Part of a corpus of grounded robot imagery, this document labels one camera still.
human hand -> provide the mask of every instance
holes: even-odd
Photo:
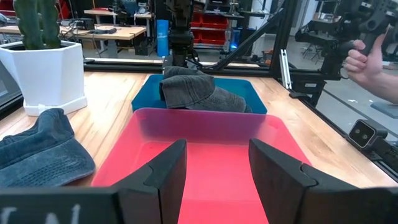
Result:
[[[348,76],[356,82],[368,82],[372,78],[382,73],[382,52],[381,45],[385,35],[380,35],[373,44],[371,53],[368,56],[359,51],[365,49],[365,43],[362,40],[355,40],[355,49],[348,52],[345,69]]]

white hexagonal planter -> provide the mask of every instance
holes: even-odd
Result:
[[[19,85],[28,115],[38,116],[50,108],[62,108],[67,114],[87,106],[80,44],[63,41],[60,49],[16,50],[23,46],[0,45],[0,60]]]

pink plastic tray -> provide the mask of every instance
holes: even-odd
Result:
[[[275,116],[144,108],[133,114],[92,185],[114,184],[180,138],[188,141],[182,224],[267,223],[250,170],[251,138],[310,164]]]

denim baseball cap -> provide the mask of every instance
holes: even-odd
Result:
[[[160,98],[171,109],[252,113],[243,97],[217,87],[211,75],[189,68],[165,67]]]
[[[86,177],[95,163],[62,109],[44,111],[23,133],[0,141],[0,187],[58,187]]]

cactus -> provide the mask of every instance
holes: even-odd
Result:
[[[61,46],[56,0],[14,0],[18,28],[27,50],[57,49]]]

